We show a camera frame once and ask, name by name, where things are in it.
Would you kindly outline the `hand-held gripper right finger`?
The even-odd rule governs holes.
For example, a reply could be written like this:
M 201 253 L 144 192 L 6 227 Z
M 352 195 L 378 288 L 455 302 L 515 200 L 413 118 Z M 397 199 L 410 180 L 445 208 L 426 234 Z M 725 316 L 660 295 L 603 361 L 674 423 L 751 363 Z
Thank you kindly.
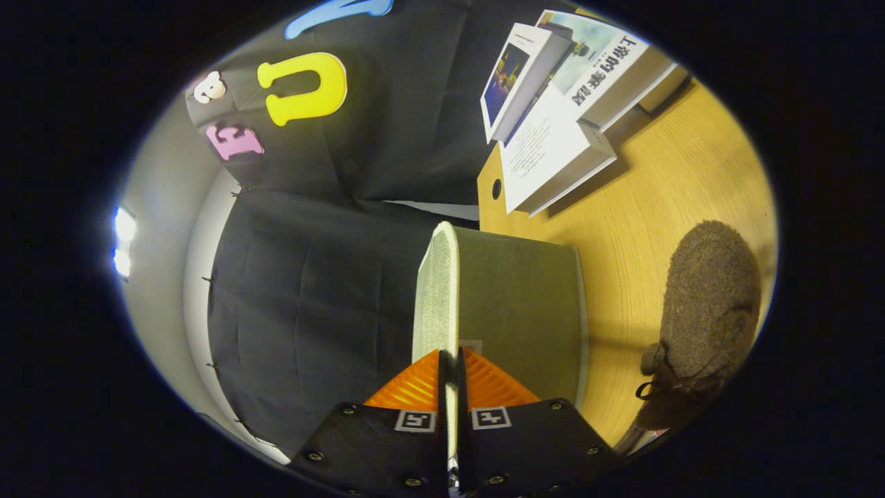
M 622 465 L 570 401 L 539 399 L 471 349 L 456 372 L 458 497 L 578 497 Z

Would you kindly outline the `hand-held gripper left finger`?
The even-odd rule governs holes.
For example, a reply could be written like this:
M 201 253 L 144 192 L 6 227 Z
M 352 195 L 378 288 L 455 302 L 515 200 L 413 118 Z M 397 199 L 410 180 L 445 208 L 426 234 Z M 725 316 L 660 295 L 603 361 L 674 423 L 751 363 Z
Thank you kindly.
M 446 497 L 446 353 L 434 349 L 363 403 L 338 403 L 290 462 L 338 497 Z

